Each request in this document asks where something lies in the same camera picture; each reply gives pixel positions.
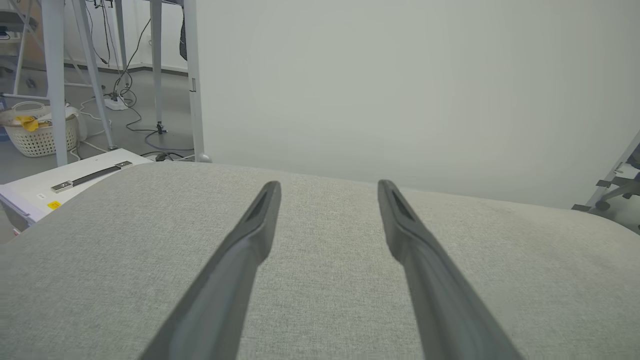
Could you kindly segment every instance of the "power strip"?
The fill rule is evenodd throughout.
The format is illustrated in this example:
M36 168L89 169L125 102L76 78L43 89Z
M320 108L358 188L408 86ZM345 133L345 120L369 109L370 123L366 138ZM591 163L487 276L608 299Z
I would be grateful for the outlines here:
M124 103L121 97L118 96L117 100L112 100L110 97L104 98L104 105L111 110L126 110L128 109L127 105Z

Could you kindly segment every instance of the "electrical cord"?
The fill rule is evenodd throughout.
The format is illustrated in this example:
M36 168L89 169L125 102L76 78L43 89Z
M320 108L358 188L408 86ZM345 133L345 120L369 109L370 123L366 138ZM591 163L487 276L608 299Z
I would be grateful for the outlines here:
M145 25L145 27L140 32L140 37L138 38L138 45L136 45L136 50L133 52L133 54L131 54L131 58L127 62L127 66L124 68L124 71L122 72L122 74L118 77L116 82L113 84L112 93L116 92L116 88L118 87L118 84L120 84L120 80L122 79L122 76L124 76L124 74L129 75L129 78L133 82L133 78L131 77L131 74L129 74L129 65L131 65L131 60L133 60L133 57L138 52L138 49L140 48L140 42L142 41L142 35L145 33L145 30L147 29L147 26L149 26L150 23L151 23L151 19L149 19L149 21L147 21L147 24Z
M142 132L142 131L152 131L152 132L155 132L155 131L156 131L156 130L152 130L152 129L132 129L131 127L129 127L130 125L133 125L133 124L135 124L135 123L137 123L137 122L141 122L141 121L142 121L142 115L140 115L140 113L139 113L136 109L134 109L134 108L132 108L132 107L129 107L129 109L131 109L131 110L135 111L135 112L136 112L136 114L138 114L138 119L137 119L136 121L130 122L130 123L128 123L127 125L125 125L125 127L126 127L127 129L129 129L129 130L131 130L131 131L135 131L135 132Z
M156 161L164 161L166 158L169 158L169 160L174 161L173 158L169 156L169 154L167 154L166 152L158 154L156 156Z
M91 97L91 99L88 99L88 100L86 100L86 101L83 101L83 102L80 104L80 109L79 109L78 111L80 111L80 114L83 114L83 115L89 115L93 120L102 121L102 119L100 119L100 118L98 118L98 117L95 117L95 116L93 116L92 114L90 114L90 113L86 113L86 112L84 112L84 111L83 111L83 110L84 110L84 104L86 104L86 103L90 102L91 100L95 100L95 97L94 97L94 96L92 96L92 97ZM112 124L111 119L109 119L109 127L111 127L111 124ZM86 138L87 138L87 139L89 139L89 138L93 138L94 136L100 135L100 134L102 134L102 133L104 133L104 130L102 130L102 131L98 131L98 132L97 132L97 133L95 133L95 134L87 135L87 136L86 136Z
M94 149L96 149L96 150L100 150L100 151L102 151L102 152L108 152L107 150L105 150L105 149L101 149L101 148L99 148L99 147L95 146L95 145L94 145L94 144L92 144L92 143L88 143L88 142L81 142L81 143L84 143L84 144L86 144L86 145L89 145L90 147L93 147L93 148L94 148Z
M156 131L154 131L153 133L148 134L147 136L145 136L145 144L153 147L154 149L158 149L158 150L167 150L167 151L193 151L193 148L191 149L169 149L166 147L160 147L160 146L155 146L154 144L149 142L149 137L153 134L157 134Z
M91 41L93 42L93 18L91 17L91 12L89 11L89 9L86 9L86 13L87 15L89 15L89 21L91 21L91 30L89 31L89 34L91 34ZM98 54L98 50L95 49L95 46L93 47L93 52L95 53L95 55L98 57L98 59L100 59L103 63L107 63L107 61L105 59L103 59L100 54Z
M131 104L127 104L127 102L125 101L125 105L128 108L132 108L138 102L138 96L136 96L136 93L134 93L133 90L131 90L132 86L133 86L133 78L131 78L131 85L129 85L128 88L124 88L124 89L122 89L122 91L120 91L120 97L123 100L131 101ZM128 94L128 93L131 93L131 95L133 95L134 98L133 99L125 99L124 95Z
M109 17L107 16L106 6L104 6L104 0L102 1L102 13L104 14L104 22L109 29L109 39L111 39L111 47L113 48L113 57L116 58L116 70L120 75L120 62L118 61L118 55L116 54L116 45L113 43L113 36L111 35L111 25L109 25Z
M69 151L69 153L70 153L71 155L73 155L76 159L78 159L78 161L82 160L82 158L80 157L80 154L79 154L79 153L78 153L77 155L76 155L76 154L74 154L74 150L75 150L75 151L77 151L77 150L78 150L79 145L80 145L80 142L76 142L76 147L74 147L73 149L71 149L71 150Z
M190 160L191 158L195 158L196 154L193 155L189 155L189 156L185 156L182 159L178 159L178 161L194 161L194 160Z
M107 11L104 9L104 0L100 0L102 5L102 20L104 20L104 42L107 44L107 54L108 59L106 65L109 66L109 62L111 62L111 49L109 48L109 35L107 34Z
M80 141L78 141L77 146L76 146L76 154L78 155L78 158L80 160L83 160L84 158L82 157L82 155L80 155Z
M157 152L164 152L164 151L149 151L149 152L145 152L144 154L140 155L140 156L146 156L146 155L151 155L151 154L155 154Z

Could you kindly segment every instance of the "baseboard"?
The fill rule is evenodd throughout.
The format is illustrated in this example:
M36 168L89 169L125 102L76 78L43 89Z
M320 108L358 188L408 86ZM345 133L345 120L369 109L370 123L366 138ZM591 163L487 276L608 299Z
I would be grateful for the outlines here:
M69 67L69 68L73 69L74 64L65 63L65 67ZM83 69L83 70L87 69L86 65L78 64L78 67L80 69ZM98 71L99 72L107 72L109 74L118 74L118 71L116 69L107 68L107 67L98 66ZM131 67L129 67L129 73L130 74L132 74L134 72L138 72L138 71L153 71L153 68L151 67L151 64L144 64L144 63L137 64L137 65L132 65ZM180 68L164 67L163 69L161 69L161 71L162 71L163 74L188 76L187 71L184 70L184 69L180 69Z

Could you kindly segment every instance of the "yellow label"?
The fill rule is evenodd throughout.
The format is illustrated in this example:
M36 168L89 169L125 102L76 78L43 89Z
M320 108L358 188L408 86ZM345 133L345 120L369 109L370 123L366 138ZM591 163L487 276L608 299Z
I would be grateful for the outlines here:
M60 205L62 205L62 204L60 204L60 203L59 203L59 202L57 202L57 201L50 202L50 203L48 203L48 204L47 204L47 206L49 206L49 207L50 207L50 208L52 208L53 210L58 209L58 208L60 207Z

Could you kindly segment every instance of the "white wall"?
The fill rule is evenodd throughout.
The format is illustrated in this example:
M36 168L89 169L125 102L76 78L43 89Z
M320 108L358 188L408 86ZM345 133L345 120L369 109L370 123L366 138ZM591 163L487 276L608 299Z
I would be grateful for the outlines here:
M125 0L122 2L123 6L123 18L125 29L125 50L127 58L131 58L131 55L136 49L140 32L145 27L145 24L149 20L149 2L142 0ZM102 8L94 8L93 3L87 3L89 12L91 13L94 25L93 25L93 44L105 60L107 60L107 45L104 36L104 21L102 17ZM116 53L119 50L118 30L116 23L115 8L108 8L108 20L111 26L113 41L116 46ZM74 17L74 10L72 3L67 1L65 5L65 44L69 49L71 55L78 61L78 63L85 64L84 52L80 43L80 35L76 26L76 20ZM163 4L163 24L162 24L162 64L164 69L186 71L187 63L182 57L178 48L180 40L180 28L182 27L182 8L173 4ZM142 36L140 48L134 56L131 62L131 67L137 66L151 66L151 45L149 44L151 39L151 25L147 27L144 35ZM103 64L96 56L96 62L99 67L109 67L111 69L116 68L116 56L114 50L111 48L111 61L109 65Z
M570 208L640 130L637 0L197 4L216 162Z

